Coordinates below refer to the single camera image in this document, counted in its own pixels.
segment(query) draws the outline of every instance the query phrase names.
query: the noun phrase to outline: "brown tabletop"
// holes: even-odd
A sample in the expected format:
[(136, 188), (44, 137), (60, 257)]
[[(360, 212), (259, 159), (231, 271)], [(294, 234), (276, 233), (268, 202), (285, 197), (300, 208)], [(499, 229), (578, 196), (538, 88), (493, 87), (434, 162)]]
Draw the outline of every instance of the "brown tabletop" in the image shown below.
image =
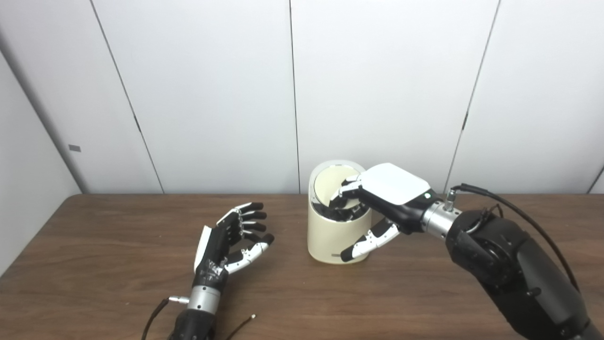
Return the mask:
[[(506, 197), (558, 243), (604, 330), (604, 195)], [(303, 195), (71, 197), (0, 278), (0, 339), (140, 339), (160, 300), (190, 293), (203, 225), (247, 201), (265, 203), (275, 242), (229, 278), (217, 340), (252, 313), (234, 340), (521, 339), (430, 235), (398, 237), (358, 264), (313, 260)], [(147, 338), (164, 340), (183, 308), (169, 304)]]

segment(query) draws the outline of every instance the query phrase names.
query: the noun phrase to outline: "white wall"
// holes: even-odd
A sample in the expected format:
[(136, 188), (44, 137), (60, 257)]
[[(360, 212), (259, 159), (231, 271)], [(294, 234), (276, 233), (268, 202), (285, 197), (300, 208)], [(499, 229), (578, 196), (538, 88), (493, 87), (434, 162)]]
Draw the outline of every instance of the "white wall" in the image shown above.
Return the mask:
[(329, 159), (445, 186), (496, 0), (292, 0), (301, 187)]
[(585, 194), (602, 169), (604, 2), (503, 0), (449, 186)]
[(594, 187), (591, 188), (590, 194), (604, 194), (604, 175), (600, 175)]
[[(350, 159), (584, 193), (604, 165), (601, 2), (501, 0), (471, 104), (498, 0), (292, 0), (293, 31), (287, 1), (93, 2), (166, 192)], [(90, 1), (0, 2), (0, 48), (85, 189), (161, 192)]]
[(0, 1), (0, 43), (84, 190), (161, 192), (88, 1)]
[(0, 275), (80, 191), (0, 54)]
[(287, 1), (94, 5), (166, 192), (298, 192)]

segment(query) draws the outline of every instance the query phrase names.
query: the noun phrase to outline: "black cable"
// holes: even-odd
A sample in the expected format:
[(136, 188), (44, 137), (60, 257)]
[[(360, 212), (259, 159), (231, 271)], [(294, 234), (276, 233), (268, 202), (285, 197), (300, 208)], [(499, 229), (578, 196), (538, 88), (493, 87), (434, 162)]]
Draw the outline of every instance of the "black cable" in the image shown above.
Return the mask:
[(246, 321), (243, 321), (243, 322), (241, 323), (241, 325), (239, 325), (239, 327), (237, 327), (235, 330), (233, 330), (233, 331), (231, 332), (231, 334), (229, 334), (229, 336), (227, 336), (227, 337), (226, 337), (226, 339), (225, 339), (225, 340), (231, 340), (231, 339), (233, 338), (233, 336), (234, 336), (234, 335), (235, 335), (235, 334), (236, 334), (236, 333), (237, 333), (237, 332), (238, 332), (240, 329), (242, 329), (242, 328), (243, 328), (243, 326), (245, 326), (245, 325), (246, 325), (248, 322), (250, 322), (250, 321), (252, 321), (253, 319), (255, 319), (255, 317), (256, 317), (256, 314), (252, 314), (252, 315), (250, 315), (250, 317), (249, 317), (249, 318), (248, 318)]
[(499, 217), (503, 218), (503, 209), (501, 208), (501, 206), (499, 205), (499, 203), (496, 204), (496, 205), (494, 205), (494, 206), (492, 206), (489, 209), (489, 213), (493, 212), (493, 210), (495, 210), (495, 208), (497, 208), (497, 211), (499, 211)]
[(539, 232), (539, 234), (543, 237), (543, 239), (545, 239), (547, 244), (551, 247), (551, 249), (554, 251), (554, 253), (558, 257), (558, 259), (560, 260), (562, 267), (564, 267), (564, 271), (566, 271), (568, 279), (570, 280), (570, 283), (577, 290), (577, 292), (580, 292), (579, 284), (577, 283), (577, 279), (575, 279), (575, 277), (574, 277), (573, 270), (570, 269), (568, 262), (564, 258), (564, 255), (562, 254), (562, 252), (560, 251), (560, 249), (558, 248), (558, 246), (556, 245), (554, 240), (552, 240), (551, 237), (549, 235), (547, 235), (545, 230), (543, 230), (543, 228), (534, 219), (532, 219), (530, 216), (528, 216), (524, 211), (520, 210), (519, 207), (515, 206), (514, 204), (512, 204), (505, 198), (502, 198), (496, 194), (493, 194), (492, 192), (490, 192), (486, 189), (479, 188), (478, 186), (473, 186), (473, 185), (468, 185), (468, 184), (462, 183), (461, 185), (454, 186), (453, 188), (451, 188), (451, 190), (466, 191), (466, 192), (471, 192), (473, 194), (478, 194), (478, 195), (492, 198), (492, 199), (502, 203), (503, 205), (507, 206), (508, 208), (513, 210), (516, 214), (518, 214), (520, 217), (522, 217), (526, 222), (528, 222), (531, 226), (533, 226), (533, 228), (535, 228)]
[(149, 327), (151, 327), (151, 323), (153, 322), (153, 319), (155, 319), (157, 314), (159, 314), (161, 312), (161, 310), (164, 309), (165, 305), (167, 305), (168, 302), (170, 302), (170, 300), (168, 298), (161, 300), (161, 302), (159, 303), (157, 308), (153, 311), (153, 313), (151, 313), (151, 316), (149, 317), (149, 320), (147, 321), (147, 325), (145, 326), (145, 329), (143, 330), (143, 337), (141, 338), (141, 340), (145, 340), (147, 338), (147, 332), (149, 331)]

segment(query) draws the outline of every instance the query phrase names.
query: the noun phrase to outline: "cream trash can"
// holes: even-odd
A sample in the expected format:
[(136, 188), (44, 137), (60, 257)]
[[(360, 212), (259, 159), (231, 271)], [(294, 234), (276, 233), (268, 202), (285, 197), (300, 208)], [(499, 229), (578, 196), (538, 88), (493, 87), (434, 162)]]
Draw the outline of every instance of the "cream trash can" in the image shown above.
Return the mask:
[[(329, 209), (332, 195), (349, 176), (365, 169), (346, 160), (318, 165), (310, 174), (308, 187), (308, 252), (316, 260), (344, 264), (340, 252), (354, 244), (371, 228), (371, 209), (359, 200), (350, 200), (341, 210)], [(364, 260), (367, 255), (346, 263)]]

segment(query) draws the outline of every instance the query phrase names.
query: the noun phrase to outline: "prosthetic hand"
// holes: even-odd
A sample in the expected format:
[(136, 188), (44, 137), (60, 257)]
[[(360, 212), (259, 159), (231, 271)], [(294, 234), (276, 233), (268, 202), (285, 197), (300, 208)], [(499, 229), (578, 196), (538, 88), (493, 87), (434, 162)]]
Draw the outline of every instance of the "prosthetic hand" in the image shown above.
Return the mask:
[[(170, 297), (186, 304), (187, 309), (177, 317), (169, 340), (214, 339), (215, 314), (229, 274), (251, 264), (274, 240), (271, 234), (260, 237), (254, 233), (266, 231), (265, 225), (253, 221), (266, 218), (266, 213), (259, 211), (262, 208), (262, 203), (243, 204), (227, 212), (214, 228), (204, 227), (195, 255), (191, 297)], [(244, 239), (252, 245), (229, 253)]]
[[(455, 209), (457, 190), (497, 199), (538, 227), (513, 204), (484, 189), (454, 187), (444, 201), (426, 181), (386, 163), (347, 178), (332, 197), (330, 208), (337, 209), (348, 199), (358, 198), (385, 216), (341, 252), (342, 260), (371, 252), (401, 233), (428, 232), (445, 241), (451, 260), (476, 277), (512, 328), (523, 337), (603, 340), (587, 316), (570, 268), (553, 242), (550, 244), (569, 278), (513, 221), (495, 216), (492, 209)], [(551, 241), (540, 227), (538, 230)]]

